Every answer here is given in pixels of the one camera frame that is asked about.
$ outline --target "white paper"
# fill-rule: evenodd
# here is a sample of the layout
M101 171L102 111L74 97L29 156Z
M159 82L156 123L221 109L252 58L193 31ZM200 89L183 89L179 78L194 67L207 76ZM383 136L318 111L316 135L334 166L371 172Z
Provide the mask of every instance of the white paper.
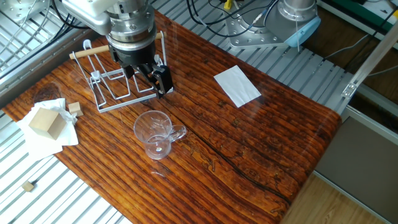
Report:
M261 96L261 93L237 65L221 72L214 76L214 78L236 107L241 107L245 103Z
M39 108L57 111L66 121L67 124L57 140L39 136L29 127L29 123L32 121ZM76 115L71 115L65 110L64 98L35 103L31 111L22 120L17 122L18 127L24 132L29 159L32 161L37 161L52 154L61 152L62 146L77 145L78 140L74 127L76 121Z

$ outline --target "mug handle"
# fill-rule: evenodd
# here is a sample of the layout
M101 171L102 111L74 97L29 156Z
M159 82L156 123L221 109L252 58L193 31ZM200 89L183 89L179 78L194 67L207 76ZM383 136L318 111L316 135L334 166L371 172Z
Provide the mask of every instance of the mug handle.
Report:
M174 142L182 137L187 133L187 128L184 125L173 125L172 131L170 133L170 141Z

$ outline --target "black cable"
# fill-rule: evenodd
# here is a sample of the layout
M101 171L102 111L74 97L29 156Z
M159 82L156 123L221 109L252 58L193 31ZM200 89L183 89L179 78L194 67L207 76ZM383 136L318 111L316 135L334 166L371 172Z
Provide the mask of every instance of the black cable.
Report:
M89 27L80 27L80 26L75 26L75 25L73 25L73 24L69 24L67 21L65 21L65 20L63 19L63 17L61 16L60 12L58 11L57 6L55 5L55 0L51 0L51 4L52 4L52 7L54 8L54 11L55 11L55 13L57 14L57 16L58 16L58 17L60 18L60 20L61 20L65 25L67 25L68 27L75 28L75 29L89 29Z
M211 7L215 8L215 9L219 9L219 10L221 10L221 11L223 11L223 12L225 12L225 13L227 13L227 14L229 15L229 12L225 11L224 9L222 9L222 8L220 8L220 7L217 7L217 6L213 5L213 4L211 3L211 0L208 0L208 2L209 2L209 5L210 5ZM250 10L248 10L247 12L244 12L244 13L242 13L241 15L239 15L239 16L237 16L237 17L233 17L232 15L230 15L230 17L231 17L232 19L237 19L237 18L239 18L239 17L245 15L245 14L248 13L248 12L251 12L251 11L256 10L256 9L263 9L263 8L265 8L265 7L269 7L271 4L272 4L272 1L271 1L268 5L266 5L266 6L261 6L261 7L257 7L257 8L254 8L254 9L250 9Z
M58 35L60 35L61 31L63 31L64 28L65 28L65 24L62 24L61 29L58 30L58 32L54 35L54 38L50 42L52 42L54 39L56 39L58 37Z
M214 25L214 24L217 24L217 23L219 23L219 22L223 22L223 21L226 20L227 18L229 18L229 17L231 17L232 15L236 14L237 12L243 10L245 7L247 7L248 5L250 5L251 3L253 3L254 1L255 1L255 0L249 1L249 2L246 3L244 6L242 6L242 7L239 8L238 10L235 10L234 12L231 12L230 14L228 14L228 16L226 16L226 17L224 17L224 18L221 18L221 19L219 19L219 20L217 20L217 21L214 21L214 22L206 22L205 24L206 24L206 25ZM188 10L191 12L191 7L190 7L190 4L189 4L189 1L188 1L188 0L187 0L187 6L188 6ZM196 19L194 19L193 17L191 17L191 18L192 18L192 20L193 20L194 22L196 22L197 24L204 25L204 24L202 24L201 22L199 22L199 21L197 21Z
M193 4L193 0L191 0L191 1L192 1L192 8L193 8L193 11L194 11L195 14L197 15L197 17L199 17L199 14L198 14L198 12L197 12L197 9L195 8L195 5ZM219 33L217 33L216 31L214 31L212 28L210 28L210 27L208 26L208 24L201 23L201 22L197 21L197 20L194 18L193 14L192 14L192 11L191 11L191 6L190 6L190 4L189 4L189 0L187 0L187 6L188 6L189 15L190 15L190 17L192 18L193 21L195 21L195 22L196 22L197 24L199 24L199 25L204 25L204 26L206 26L206 28L207 28L208 30L210 30L210 32L212 32L212 33L214 33L214 34L216 34L216 35L218 35L218 36L220 36L220 37L237 37L237 36L242 35L242 34L244 34L245 32L247 32L247 31L253 26L253 24L251 24L251 25L250 25L246 30L244 30L243 32L240 32L240 33L234 34L234 35L223 35L223 34L219 34Z
M392 12L386 17L386 19L379 25L378 29L382 29L383 25L387 22L387 20L394 14L394 12L396 12L396 10L398 10L398 6L392 10ZM359 50L353 58L351 58L351 60L347 63L346 66L344 66L344 70L347 70L347 68L353 63L354 59L356 57L358 57L358 55L360 53L362 53L362 51L366 48L366 46L370 43L370 41L374 38L374 36L376 36L376 34L378 33L377 29L374 31L373 35L371 36L371 38L368 39L368 41L363 45L363 47L361 48L361 50Z

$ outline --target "metal grating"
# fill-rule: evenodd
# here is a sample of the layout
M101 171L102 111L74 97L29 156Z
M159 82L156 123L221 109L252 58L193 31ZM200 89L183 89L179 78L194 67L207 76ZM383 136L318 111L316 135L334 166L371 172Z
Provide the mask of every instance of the metal grating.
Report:
M28 55L29 52L45 45L62 26L62 22L52 8L48 14L46 9L36 14L23 26L8 18L4 10L10 9L1 9L0 11L0 51L2 51L0 54L0 77L11 70L7 68L12 68L13 64ZM20 28L20 32L11 39Z
M301 94L333 110L341 106L340 93L352 75L313 52L303 48L297 52L296 48L290 47L232 49L228 39L214 35L190 19L184 0L155 0L151 3L167 17ZM219 4L219 1L213 0L213 3ZM207 1L196 0L195 5L205 21L223 17L222 12L209 6ZM40 16L44 18L44 14L41 13L33 20L40 21ZM51 13L49 16L52 17L46 25L53 28L45 26L45 30L40 31L32 39L32 44L21 48L14 60L29 54L34 47L48 41L51 35L58 31L61 26L60 21L54 19L51 22L54 14ZM4 31L5 27L7 30L16 29L17 24L0 23L0 42L11 36L10 32ZM226 34L224 27L223 23L212 26L214 30ZM26 29L24 32L29 34L30 28ZM21 44L13 43L10 51L15 52ZM21 188L21 184L27 180L35 184L35 189L29 193ZM55 157L29 162L22 131L2 111L0 111L0 220L2 223L130 223Z
M25 192L25 181L35 185ZM1 223L130 223L57 158L32 162L24 134L0 111Z

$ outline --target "wooden floor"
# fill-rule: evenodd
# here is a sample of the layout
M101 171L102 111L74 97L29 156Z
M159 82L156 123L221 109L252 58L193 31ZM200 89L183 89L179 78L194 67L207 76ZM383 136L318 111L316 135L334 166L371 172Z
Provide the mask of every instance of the wooden floor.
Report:
M282 224L382 224L365 209L311 175Z

